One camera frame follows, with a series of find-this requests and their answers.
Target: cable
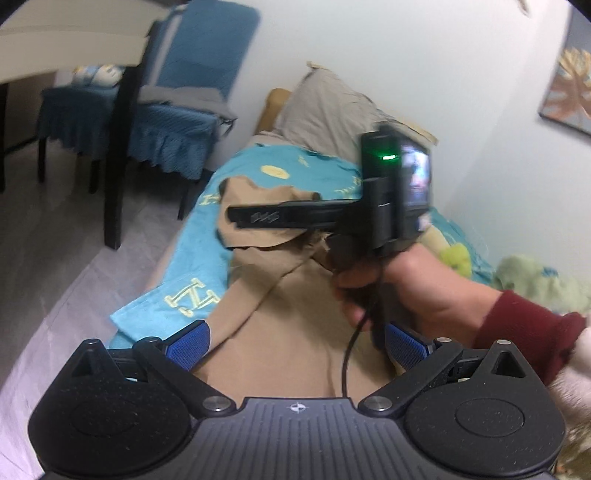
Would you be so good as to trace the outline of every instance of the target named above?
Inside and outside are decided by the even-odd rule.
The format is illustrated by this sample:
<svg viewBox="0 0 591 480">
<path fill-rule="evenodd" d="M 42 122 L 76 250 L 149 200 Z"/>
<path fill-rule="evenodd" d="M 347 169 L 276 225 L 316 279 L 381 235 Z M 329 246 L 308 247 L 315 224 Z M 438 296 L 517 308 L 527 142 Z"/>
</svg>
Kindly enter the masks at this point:
<svg viewBox="0 0 591 480">
<path fill-rule="evenodd" d="M 345 356 L 343 357 L 343 365 L 340 370 L 340 389 L 343 398 L 348 398 L 349 396 L 347 394 L 347 367 L 349 366 L 349 358 L 351 357 L 351 352 L 353 351 L 353 347 L 355 346 L 355 342 L 357 341 L 357 338 L 359 337 L 361 330 L 363 330 L 363 327 L 369 320 L 369 312 L 371 312 L 371 310 L 374 309 L 375 305 L 379 300 L 379 292 L 381 290 L 382 283 L 384 282 L 384 268 L 384 263 L 381 262 L 379 266 L 378 279 L 376 281 L 376 289 L 369 301 L 369 304 L 367 305 L 367 308 L 365 309 L 363 317 L 361 317 L 361 321 L 357 324 L 357 327 L 353 332 L 353 335 L 351 335 L 351 339 L 349 340 L 349 343 L 345 350 Z"/>
</svg>

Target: bed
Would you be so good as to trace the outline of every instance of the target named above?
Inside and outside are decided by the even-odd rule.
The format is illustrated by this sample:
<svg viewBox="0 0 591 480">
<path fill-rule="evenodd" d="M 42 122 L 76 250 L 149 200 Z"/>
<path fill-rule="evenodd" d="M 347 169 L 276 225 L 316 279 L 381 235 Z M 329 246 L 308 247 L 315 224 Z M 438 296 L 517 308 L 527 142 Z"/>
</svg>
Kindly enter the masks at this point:
<svg viewBox="0 0 591 480">
<path fill-rule="evenodd" d="M 319 66 L 292 94 L 273 90 L 255 135 L 212 176 L 176 239 L 151 275 L 146 293 L 112 315 L 119 331 L 111 348 L 128 348 L 146 336 L 167 338 L 196 319 L 206 319 L 228 288 L 231 251 L 216 235 L 220 182 L 247 176 L 257 185 L 290 185 L 320 193 L 324 199 L 354 199 L 360 194 L 355 139 L 376 121 L 392 120 L 364 95 L 350 90 Z M 436 139 L 410 122 L 396 119 L 410 135 L 432 147 Z M 471 276 L 490 283 L 492 268 L 470 246 L 457 225 L 432 212 L 435 250 L 463 244 Z"/>
</svg>

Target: blue chair cover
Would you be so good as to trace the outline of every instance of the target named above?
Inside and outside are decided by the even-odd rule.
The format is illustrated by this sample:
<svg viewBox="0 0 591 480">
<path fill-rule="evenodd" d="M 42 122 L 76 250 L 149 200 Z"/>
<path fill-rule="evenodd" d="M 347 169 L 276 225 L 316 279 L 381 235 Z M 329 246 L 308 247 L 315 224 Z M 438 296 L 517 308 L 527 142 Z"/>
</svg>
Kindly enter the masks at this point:
<svg viewBox="0 0 591 480">
<path fill-rule="evenodd" d="M 172 9 L 148 52 L 144 83 L 155 79 L 152 85 L 214 87 L 227 98 L 258 21 L 253 8 L 219 0 L 193 0 Z M 45 90 L 39 138 L 57 138 L 66 148 L 104 158 L 116 92 L 75 86 Z M 210 113 L 138 105 L 128 155 L 196 180 L 219 138 L 218 126 Z"/>
</svg>

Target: table leg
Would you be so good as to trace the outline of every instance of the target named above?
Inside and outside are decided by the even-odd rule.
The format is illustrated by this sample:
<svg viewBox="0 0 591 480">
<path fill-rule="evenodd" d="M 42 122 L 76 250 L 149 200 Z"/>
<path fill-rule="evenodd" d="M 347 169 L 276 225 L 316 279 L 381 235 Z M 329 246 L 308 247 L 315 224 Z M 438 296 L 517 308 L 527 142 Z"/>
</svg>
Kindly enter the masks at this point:
<svg viewBox="0 0 591 480">
<path fill-rule="evenodd" d="M 121 211 L 125 183 L 127 147 L 134 107 L 143 68 L 127 67 L 119 84 L 109 128 L 109 148 L 105 162 L 105 245 L 121 246 Z"/>
<path fill-rule="evenodd" d="M 37 180 L 39 183 L 45 181 L 45 161 L 47 156 L 47 139 L 40 138 L 37 150 Z"/>
</svg>

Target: person's hand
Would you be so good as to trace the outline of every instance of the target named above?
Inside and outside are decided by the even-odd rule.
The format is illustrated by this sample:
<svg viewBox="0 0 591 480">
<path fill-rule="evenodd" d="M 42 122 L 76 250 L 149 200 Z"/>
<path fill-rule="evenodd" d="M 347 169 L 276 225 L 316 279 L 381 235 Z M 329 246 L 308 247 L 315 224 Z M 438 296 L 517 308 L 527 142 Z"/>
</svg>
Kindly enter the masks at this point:
<svg viewBox="0 0 591 480">
<path fill-rule="evenodd" d="M 362 261 L 335 276 L 335 295 L 351 324 L 364 310 L 347 298 L 346 288 L 359 288 L 378 278 L 377 262 Z M 461 277 L 427 248 L 413 245 L 385 267 L 384 282 L 395 286 L 402 304 L 417 316 L 418 331 L 427 338 L 446 336 L 471 346 L 484 318 L 501 292 Z"/>
</svg>

